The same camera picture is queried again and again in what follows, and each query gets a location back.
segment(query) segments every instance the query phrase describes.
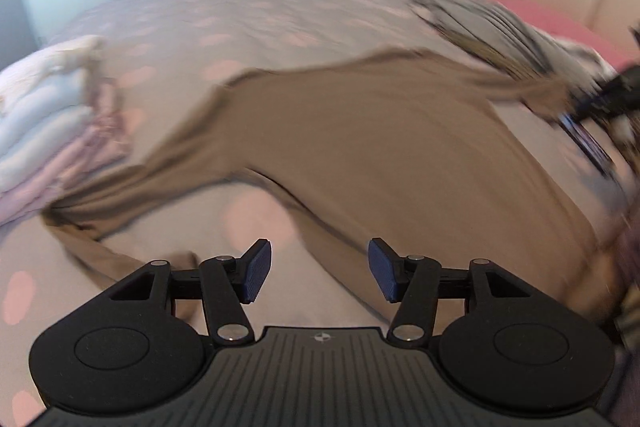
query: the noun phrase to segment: bed sheet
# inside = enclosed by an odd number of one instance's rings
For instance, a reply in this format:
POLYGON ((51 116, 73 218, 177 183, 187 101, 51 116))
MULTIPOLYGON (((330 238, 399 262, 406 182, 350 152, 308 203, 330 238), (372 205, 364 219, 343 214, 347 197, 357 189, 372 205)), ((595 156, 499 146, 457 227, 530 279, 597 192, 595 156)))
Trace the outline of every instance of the bed sheet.
MULTIPOLYGON (((104 74, 124 90, 134 142, 129 164, 140 162, 211 86, 247 67, 327 64, 389 46, 426 47, 486 67, 439 38, 409 10, 407 0, 115 0, 82 15, 54 42, 83 34, 108 38, 104 74)), ((572 144, 565 146, 572 150, 572 144)), ((563 166, 572 168, 569 160, 563 166)), ((609 198, 604 212, 615 214, 623 204, 620 192, 611 196, 618 188, 608 185, 603 190, 609 198)), ((590 220, 601 217, 583 211, 590 220)), ((245 308, 258 334, 269 324, 385 327, 319 266, 284 209, 257 187, 200 190, 106 243, 144 261, 184 250, 206 259, 238 255, 260 237, 273 244, 273 267, 257 301, 245 308)), ((33 340, 97 292, 37 217, 0 229, 2 425, 23 425, 42 409, 28 371, 33 340)), ((194 327, 204 331, 202 315, 194 327)))

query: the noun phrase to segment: metal screw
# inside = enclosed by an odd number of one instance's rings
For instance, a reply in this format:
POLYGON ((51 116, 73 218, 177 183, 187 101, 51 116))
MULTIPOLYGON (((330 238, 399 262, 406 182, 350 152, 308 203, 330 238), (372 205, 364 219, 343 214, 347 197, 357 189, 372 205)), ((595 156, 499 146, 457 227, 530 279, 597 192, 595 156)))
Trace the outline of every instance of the metal screw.
POLYGON ((242 324, 225 324, 218 328, 218 336, 226 341, 240 341, 249 334, 249 330, 242 324))
POLYGON ((424 330, 420 326, 414 324, 403 324, 394 328, 394 337, 401 341, 411 342, 421 339, 424 336, 424 330))

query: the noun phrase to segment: light blue folded garment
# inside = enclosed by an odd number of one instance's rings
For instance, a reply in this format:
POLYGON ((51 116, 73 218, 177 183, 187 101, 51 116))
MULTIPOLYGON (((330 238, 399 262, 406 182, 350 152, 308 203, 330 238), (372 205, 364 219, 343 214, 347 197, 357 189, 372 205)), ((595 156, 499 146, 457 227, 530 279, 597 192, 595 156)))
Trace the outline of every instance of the light blue folded garment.
POLYGON ((0 120, 0 158, 44 118, 84 103, 89 73, 84 68, 53 75, 20 99, 0 120))
POLYGON ((91 122, 94 110, 76 105, 60 110, 27 132, 0 158, 0 192, 19 185, 78 137, 91 122))

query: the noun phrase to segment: pink folded garment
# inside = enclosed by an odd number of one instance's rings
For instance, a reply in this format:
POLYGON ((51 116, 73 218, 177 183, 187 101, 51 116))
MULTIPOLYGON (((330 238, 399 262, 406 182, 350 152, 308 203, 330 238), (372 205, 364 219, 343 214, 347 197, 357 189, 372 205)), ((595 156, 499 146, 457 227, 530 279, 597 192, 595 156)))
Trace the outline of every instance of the pink folded garment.
POLYGON ((103 81, 98 85, 94 100, 96 117, 84 133, 27 181, 0 194, 0 226, 40 210, 89 172, 130 153, 130 137, 118 110, 117 97, 112 83, 103 81))

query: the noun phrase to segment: circular black cover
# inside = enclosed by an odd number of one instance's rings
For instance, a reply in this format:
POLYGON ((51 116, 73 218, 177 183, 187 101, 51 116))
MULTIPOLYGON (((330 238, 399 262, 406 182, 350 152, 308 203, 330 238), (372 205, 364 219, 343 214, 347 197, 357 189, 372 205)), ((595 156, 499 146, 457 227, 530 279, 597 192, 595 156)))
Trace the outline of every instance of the circular black cover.
POLYGON ((609 339, 557 303, 492 299, 444 331, 438 355, 462 391, 509 412, 586 406, 613 367, 609 339))
POLYGON ((142 410, 175 396, 204 364, 200 336, 144 302, 83 309, 31 347, 31 376, 49 406, 85 414, 142 410))

